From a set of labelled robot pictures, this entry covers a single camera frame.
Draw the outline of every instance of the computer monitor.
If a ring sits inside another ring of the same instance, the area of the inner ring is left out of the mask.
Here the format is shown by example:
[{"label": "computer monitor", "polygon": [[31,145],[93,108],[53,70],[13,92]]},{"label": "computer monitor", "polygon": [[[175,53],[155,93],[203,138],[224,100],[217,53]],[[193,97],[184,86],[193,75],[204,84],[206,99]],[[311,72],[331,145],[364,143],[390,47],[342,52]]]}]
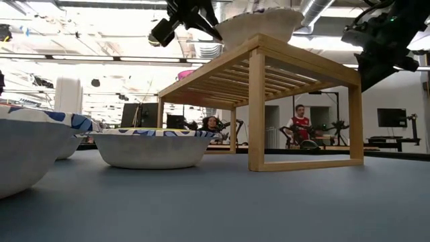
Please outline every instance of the computer monitor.
[{"label": "computer monitor", "polygon": [[167,128],[185,129],[185,117],[167,114]]},{"label": "computer monitor", "polygon": [[381,128],[407,128],[406,109],[378,108],[378,126]]},{"label": "computer monitor", "polygon": [[156,128],[158,103],[124,104],[121,128]]}]

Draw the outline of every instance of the blue table surface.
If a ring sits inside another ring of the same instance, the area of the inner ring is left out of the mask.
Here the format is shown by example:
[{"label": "blue table surface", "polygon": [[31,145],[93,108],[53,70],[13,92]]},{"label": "blue table surface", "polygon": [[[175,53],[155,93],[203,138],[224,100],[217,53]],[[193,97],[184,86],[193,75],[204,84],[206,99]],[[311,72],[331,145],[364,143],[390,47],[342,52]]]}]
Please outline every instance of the blue table surface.
[{"label": "blue table surface", "polygon": [[254,173],[246,155],[208,155],[145,171],[77,151],[0,200],[0,219],[1,242],[428,242],[430,163],[367,157],[363,167]]}]

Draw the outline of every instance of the white bowl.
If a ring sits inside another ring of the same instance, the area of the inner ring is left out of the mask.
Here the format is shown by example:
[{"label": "white bowl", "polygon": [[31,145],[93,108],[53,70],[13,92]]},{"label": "white bowl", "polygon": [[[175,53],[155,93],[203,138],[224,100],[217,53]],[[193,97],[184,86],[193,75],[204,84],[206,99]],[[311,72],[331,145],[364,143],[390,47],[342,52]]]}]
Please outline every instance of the white bowl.
[{"label": "white bowl", "polygon": [[115,129],[89,134],[103,160],[129,169],[175,169],[197,165],[217,134],[167,129]]},{"label": "white bowl", "polygon": [[92,130],[84,116],[0,106],[0,199],[34,185],[71,136]]},{"label": "white bowl", "polygon": [[61,149],[60,155],[56,158],[57,161],[67,159],[73,155],[81,144],[83,137],[73,135],[67,140],[67,143]]},{"label": "white bowl", "polygon": [[270,7],[252,13],[242,13],[227,19],[215,28],[222,36],[227,50],[240,46],[255,34],[265,34],[288,42],[295,29],[300,27],[304,16],[284,7]]}]

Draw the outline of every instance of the white pillar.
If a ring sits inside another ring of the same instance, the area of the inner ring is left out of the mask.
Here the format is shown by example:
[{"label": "white pillar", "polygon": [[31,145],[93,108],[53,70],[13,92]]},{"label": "white pillar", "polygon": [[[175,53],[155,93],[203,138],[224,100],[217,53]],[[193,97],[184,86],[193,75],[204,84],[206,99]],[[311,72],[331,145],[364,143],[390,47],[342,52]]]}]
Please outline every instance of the white pillar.
[{"label": "white pillar", "polygon": [[82,114],[83,88],[81,80],[74,77],[58,77],[55,87],[57,112]]}]

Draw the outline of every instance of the blue patterned bowl rim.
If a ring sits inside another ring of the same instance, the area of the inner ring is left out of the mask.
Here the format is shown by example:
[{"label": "blue patterned bowl rim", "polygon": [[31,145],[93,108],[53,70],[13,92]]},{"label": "blue patterned bowl rim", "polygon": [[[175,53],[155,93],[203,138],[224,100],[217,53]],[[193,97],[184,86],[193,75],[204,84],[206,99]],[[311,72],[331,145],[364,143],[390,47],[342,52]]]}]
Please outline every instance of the blue patterned bowl rim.
[{"label": "blue patterned bowl rim", "polygon": [[101,128],[97,123],[80,114],[34,110],[14,106],[0,105],[0,120],[48,122],[53,124],[64,124],[72,129],[83,132],[101,132]]},{"label": "blue patterned bowl rim", "polygon": [[202,138],[218,138],[219,135],[207,131],[194,131],[194,130],[163,130],[163,129],[105,129],[103,132],[91,132],[89,134],[112,134],[112,135],[128,135],[128,136],[166,136],[166,137],[202,137]]}]

